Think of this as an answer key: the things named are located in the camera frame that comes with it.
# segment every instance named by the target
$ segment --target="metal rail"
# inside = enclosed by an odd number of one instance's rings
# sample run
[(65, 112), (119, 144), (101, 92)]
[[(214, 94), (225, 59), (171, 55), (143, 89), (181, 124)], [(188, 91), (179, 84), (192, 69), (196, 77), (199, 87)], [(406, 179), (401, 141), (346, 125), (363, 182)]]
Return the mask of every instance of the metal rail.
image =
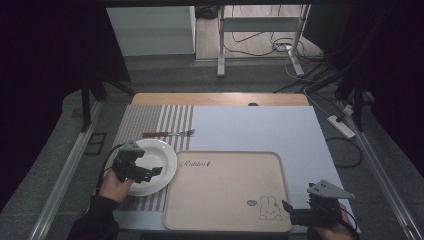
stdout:
[(53, 219), (56, 216), (57, 210), (62, 203), (66, 190), (68, 189), (69, 183), (72, 180), (75, 169), (77, 168), (84, 152), (84, 148), (87, 146), (91, 133), (94, 130), (102, 106), (103, 102), (96, 101), (94, 103), (93, 109), (91, 110), (92, 122), (85, 132), (81, 132), (79, 134), (78, 139), (75, 142), (75, 145), (72, 148), (72, 151), (69, 154), (68, 159), (66, 160), (53, 190), (51, 191), (50, 196), (47, 199), (28, 239), (44, 239), (46, 237)]
[(387, 202), (391, 206), (392, 211), (398, 219), (407, 238), (409, 240), (423, 240), (423, 235), (421, 234), (420, 229), (414, 220), (414, 217), (411, 215), (411, 212), (399, 195), (399, 192), (396, 190), (395, 186), (381, 165), (380, 160), (378, 159), (378, 156), (372, 148), (371, 144), (368, 142), (367, 137), (363, 132), (358, 130), (350, 117), (346, 117), (346, 119), (349, 127), (352, 128), (355, 132), (357, 140), (361, 144), (361, 148), (364, 151), (365, 156), (367, 156), (369, 167), (374, 173), (374, 176), (377, 179), (377, 182), (380, 185), (380, 188), (383, 191)]

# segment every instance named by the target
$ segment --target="dark background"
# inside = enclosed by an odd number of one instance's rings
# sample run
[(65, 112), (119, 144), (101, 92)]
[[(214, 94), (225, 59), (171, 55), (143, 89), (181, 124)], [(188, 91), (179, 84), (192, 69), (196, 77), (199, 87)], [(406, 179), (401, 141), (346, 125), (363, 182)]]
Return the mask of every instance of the dark background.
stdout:
[(129, 76), (105, 8), (3, 2), (0, 24), (2, 209), (54, 129), (64, 97), (83, 78)]

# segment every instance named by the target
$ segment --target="gray carpet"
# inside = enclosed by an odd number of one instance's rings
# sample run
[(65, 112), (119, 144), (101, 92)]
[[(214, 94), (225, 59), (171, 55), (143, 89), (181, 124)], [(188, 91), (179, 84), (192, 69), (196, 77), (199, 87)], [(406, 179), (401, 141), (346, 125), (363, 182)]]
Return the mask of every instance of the gray carpet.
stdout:
[[(273, 92), (296, 80), (284, 70), (285, 61), (231, 62), (226, 68), (225, 78), (216, 77), (216, 66), (209, 62), (172, 61), (164, 59), (142, 64), (137, 59), (127, 61), (132, 78), (125, 83), (137, 92)], [(305, 64), (305, 71), (314, 64)], [(109, 97), (104, 102), (94, 133), (106, 133), (106, 140), (100, 155), (84, 155), (74, 174), (65, 198), (47, 234), (46, 239), (65, 239), (73, 221), (88, 206), (89, 196), (96, 184), (99, 169), (118, 131), (125, 108), (131, 97), (105, 84)], [(290, 88), (288, 92), (297, 91)], [(334, 102), (334, 87), (326, 87), (321, 95)], [(318, 95), (311, 98), (327, 113), (337, 114), (338, 110)], [(69, 95), (63, 103), (63, 113), (56, 129), (46, 143), (31, 171), (19, 189), (0, 214), (1, 239), (28, 238), (35, 221), (68, 157), (82, 126), (79, 92)], [(326, 120), (328, 117), (315, 108), (322, 131), (326, 138), (341, 137)], [(408, 158), (387, 135), (384, 129), (364, 107), (364, 129), (368, 139), (377, 151), (389, 177), (408, 205), (418, 225), (424, 226), (424, 180)], [(358, 151), (343, 141), (328, 143), (336, 164), (349, 164), (359, 158)], [(367, 159), (355, 168), (338, 168), (340, 178), (347, 191), (356, 195), (351, 201), (353, 211), (364, 240), (407, 239), (394, 216), (391, 207), (382, 194), (371, 172)], [(118, 239), (140, 239), (140, 233), (121, 232)], [(159, 239), (150, 234), (146, 239)], [(306, 239), (293, 236), (290, 239)]]

